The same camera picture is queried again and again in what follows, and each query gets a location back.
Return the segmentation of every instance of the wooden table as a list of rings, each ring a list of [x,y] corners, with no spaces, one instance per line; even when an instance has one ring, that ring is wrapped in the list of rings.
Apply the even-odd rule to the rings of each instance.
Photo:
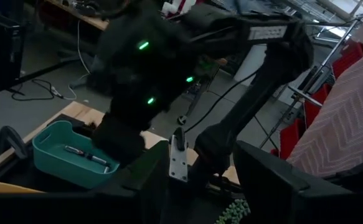
[[[85,123],[95,122],[96,124],[100,124],[102,117],[104,114],[102,112],[99,112],[97,110],[94,110],[92,108],[89,108],[83,104],[72,102],[68,106],[66,106],[64,109],[59,111],[57,114],[55,114],[53,117],[48,119],[46,122],[44,122],[42,125],[40,125],[36,130],[28,134],[24,138],[24,142],[30,141],[37,133],[39,133],[41,130],[43,130],[47,124],[49,124],[53,119],[55,119],[58,115],[65,114],[67,116],[76,118],[80,121],[83,121]],[[141,133],[142,136],[145,138],[145,146],[147,149],[154,146],[156,143],[158,143],[161,140],[167,140],[161,136],[158,136],[156,134],[150,133],[149,131],[145,131]],[[0,155],[0,163],[5,162],[8,157],[10,157],[12,154],[14,154],[14,149],[9,149],[3,154]],[[187,152],[187,160],[188,164],[192,165],[195,160],[197,159],[197,154],[192,149],[188,149]],[[231,166],[225,173],[224,177],[227,177],[230,181],[239,184],[237,172],[235,170],[234,166]]]
[[[51,3],[55,6],[58,6],[59,8],[71,13],[78,19],[83,20],[86,23],[96,27],[97,29],[105,30],[109,23],[108,21],[102,21],[100,18],[91,18],[91,17],[87,17],[87,16],[82,16],[76,10],[74,10],[68,6],[64,6],[63,4],[59,4],[56,0],[45,0],[45,1]]]

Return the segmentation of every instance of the robotic arm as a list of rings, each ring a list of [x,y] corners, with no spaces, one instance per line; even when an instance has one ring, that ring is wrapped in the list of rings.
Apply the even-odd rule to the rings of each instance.
[[[150,0],[130,7],[111,20],[101,36],[97,52],[101,69],[93,73],[101,82],[112,83],[113,99],[92,139],[124,166],[145,149],[140,132],[199,80],[197,64],[204,55],[222,58],[249,45],[267,44],[255,84],[219,124],[197,138],[199,159],[194,167],[207,175],[228,168],[239,132],[279,86],[313,63],[304,24],[286,15],[236,16],[199,4],[167,21]]]

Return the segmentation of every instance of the striped fabric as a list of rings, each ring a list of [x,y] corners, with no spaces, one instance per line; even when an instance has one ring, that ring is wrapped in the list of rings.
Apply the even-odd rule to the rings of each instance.
[[[363,58],[337,79],[287,161],[319,177],[363,162]]]

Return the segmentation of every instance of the green led light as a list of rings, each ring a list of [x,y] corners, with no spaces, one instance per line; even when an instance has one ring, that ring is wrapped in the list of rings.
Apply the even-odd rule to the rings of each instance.
[[[194,81],[194,77],[188,77],[187,78],[187,82],[192,82],[192,81]]]
[[[155,98],[151,97],[149,100],[148,100],[148,104],[153,104],[155,102]]]
[[[144,48],[146,48],[148,45],[149,45],[149,42],[145,42],[145,43],[141,44],[138,48],[139,48],[140,50],[143,50],[143,49],[144,49]]]

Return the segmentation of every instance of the teal plastic basket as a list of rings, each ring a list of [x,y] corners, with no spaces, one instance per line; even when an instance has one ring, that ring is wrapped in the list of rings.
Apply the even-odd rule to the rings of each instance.
[[[68,121],[57,121],[46,127],[33,139],[34,164],[36,168],[63,180],[87,189],[92,189],[108,180],[119,167],[119,163],[93,146],[92,140],[73,132]],[[110,170],[86,157],[68,152],[71,146],[90,153],[110,163]]]

